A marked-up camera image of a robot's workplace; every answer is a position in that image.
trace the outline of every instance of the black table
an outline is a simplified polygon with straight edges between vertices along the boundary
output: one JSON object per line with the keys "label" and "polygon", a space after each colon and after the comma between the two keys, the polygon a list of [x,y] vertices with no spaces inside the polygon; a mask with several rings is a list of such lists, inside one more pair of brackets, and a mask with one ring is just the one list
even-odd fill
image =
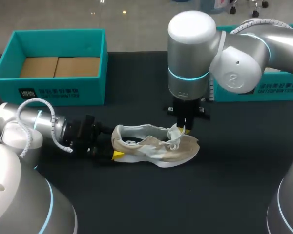
{"label": "black table", "polygon": [[[56,114],[107,126],[176,121],[162,111],[166,52],[110,53],[107,76],[105,106]],[[267,206],[293,162],[293,102],[215,103],[191,134],[201,150],[175,168],[102,166],[48,147],[38,171],[74,205],[78,234],[266,234]]]}

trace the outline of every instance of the sneaker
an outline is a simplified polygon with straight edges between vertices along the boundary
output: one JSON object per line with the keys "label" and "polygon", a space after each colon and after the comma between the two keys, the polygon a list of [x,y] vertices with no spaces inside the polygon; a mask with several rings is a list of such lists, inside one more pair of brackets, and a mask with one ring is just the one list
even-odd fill
{"label": "sneaker", "polygon": [[198,139],[185,135],[174,124],[171,128],[149,124],[140,126],[118,125],[112,133],[112,145],[118,154],[117,162],[152,162],[159,167],[175,167],[196,156]]}

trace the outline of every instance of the chair wheel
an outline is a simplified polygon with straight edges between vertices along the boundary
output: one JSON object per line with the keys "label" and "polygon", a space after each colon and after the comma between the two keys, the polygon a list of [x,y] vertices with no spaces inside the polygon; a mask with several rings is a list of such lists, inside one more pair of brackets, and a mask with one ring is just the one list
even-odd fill
{"label": "chair wheel", "polygon": [[259,17],[259,12],[258,11],[253,11],[253,18]]}
{"label": "chair wheel", "polygon": [[236,13],[236,8],[235,6],[233,6],[231,9],[230,9],[230,14],[235,14]]}
{"label": "chair wheel", "polygon": [[262,1],[262,7],[267,8],[269,6],[267,1]]}

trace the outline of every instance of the teal box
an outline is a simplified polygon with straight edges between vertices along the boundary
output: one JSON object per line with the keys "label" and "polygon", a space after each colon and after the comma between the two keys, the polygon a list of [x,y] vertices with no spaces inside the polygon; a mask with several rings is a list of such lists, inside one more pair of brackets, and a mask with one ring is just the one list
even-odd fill
{"label": "teal box", "polygon": [[[219,31],[230,32],[236,26],[218,27]],[[246,94],[228,92],[214,80],[214,101],[278,101],[293,100],[293,74],[287,72],[265,72],[259,84]]]}
{"label": "teal box", "polygon": [[[26,57],[100,57],[98,76],[19,78]],[[54,106],[103,105],[107,61],[103,29],[14,31],[0,59],[0,97],[13,104],[37,97]]]}

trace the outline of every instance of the shoe sole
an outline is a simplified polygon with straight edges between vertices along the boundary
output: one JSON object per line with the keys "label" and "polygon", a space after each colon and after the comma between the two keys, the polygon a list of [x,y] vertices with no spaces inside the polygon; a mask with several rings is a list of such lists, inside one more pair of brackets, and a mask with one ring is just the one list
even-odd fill
{"label": "shoe sole", "polygon": [[177,161],[177,162],[163,162],[163,161],[159,161],[157,159],[154,158],[149,158],[149,157],[145,157],[145,156],[137,156],[137,155],[124,155],[121,158],[116,158],[114,159],[115,162],[127,162],[127,163],[136,163],[136,162],[151,162],[153,164],[155,164],[158,167],[162,167],[162,168],[168,168],[168,167],[176,167],[179,166],[181,164],[184,164],[188,161],[190,161],[191,159],[193,159],[195,157],[188,157],[186,159]]}

